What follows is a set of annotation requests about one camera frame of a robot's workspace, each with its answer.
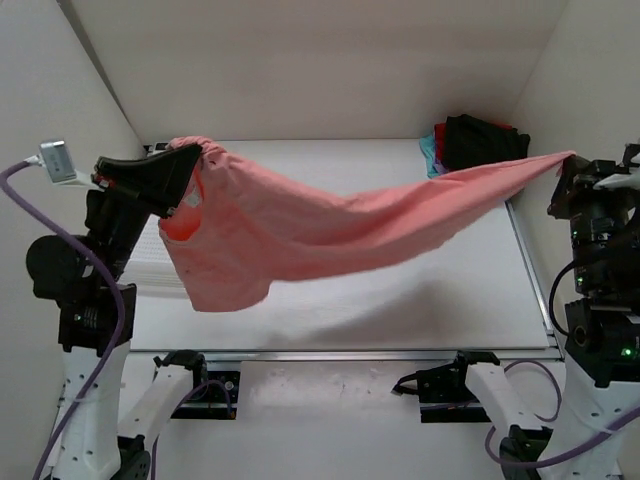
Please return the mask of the pink t shirt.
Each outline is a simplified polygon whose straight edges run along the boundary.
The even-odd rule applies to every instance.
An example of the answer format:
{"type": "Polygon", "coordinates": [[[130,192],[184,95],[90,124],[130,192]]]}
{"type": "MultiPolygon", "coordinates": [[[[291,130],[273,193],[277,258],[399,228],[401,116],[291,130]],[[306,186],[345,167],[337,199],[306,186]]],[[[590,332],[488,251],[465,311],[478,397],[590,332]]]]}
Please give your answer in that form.
{"type": "Polygon", "coordinates": [[[200,158],[161,238],[192,307],[234,312],[276,281],[390,267],[435,250],[559,166],[565,153],[454,171],[433,180],[340,196],[270,171],[202,136],[200,158]]]}

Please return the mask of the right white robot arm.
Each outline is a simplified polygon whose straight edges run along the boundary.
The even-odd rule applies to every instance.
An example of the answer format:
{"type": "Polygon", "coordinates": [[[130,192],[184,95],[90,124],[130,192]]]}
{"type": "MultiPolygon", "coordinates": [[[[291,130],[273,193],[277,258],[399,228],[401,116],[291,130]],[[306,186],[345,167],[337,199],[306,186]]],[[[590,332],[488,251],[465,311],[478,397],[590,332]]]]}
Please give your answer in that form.
{"type": "Polygon", "coordinates": [[[623,430],[639,417],[639,147],[620,163],[565,160],[548,207],[570,224],[579,299],[566,304],[565,383],[557,415],[542,420],[492,362],[448,376],[460,400],[474,397],[497,441],[490,458],[506,479],[610,479],[623,430]]]}

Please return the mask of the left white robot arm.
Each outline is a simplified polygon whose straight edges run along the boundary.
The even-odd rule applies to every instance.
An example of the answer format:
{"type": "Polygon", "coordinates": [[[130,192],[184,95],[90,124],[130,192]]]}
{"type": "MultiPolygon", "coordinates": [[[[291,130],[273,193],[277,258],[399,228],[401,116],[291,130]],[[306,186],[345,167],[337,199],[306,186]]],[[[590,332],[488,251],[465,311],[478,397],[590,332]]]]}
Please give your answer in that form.
{"type": "Polygon", "coordinates": [[[193,144],[140,160],[103,157],[86,175],[63,141],[41,145],[36,162],[53,183],[86,188],[87,231],[73,235],[51,225],[26,255],[34,294],[60,311],[65,375],[62,418],[37,478],[146,478],[164,424],[187,398],[208,389],[202,354],[174,351],[156,360],[158,376],[131,415],[119,416],[137,299],[136,286],[121,276],[148,219],[173,214],[200,153],[193,144]]]}

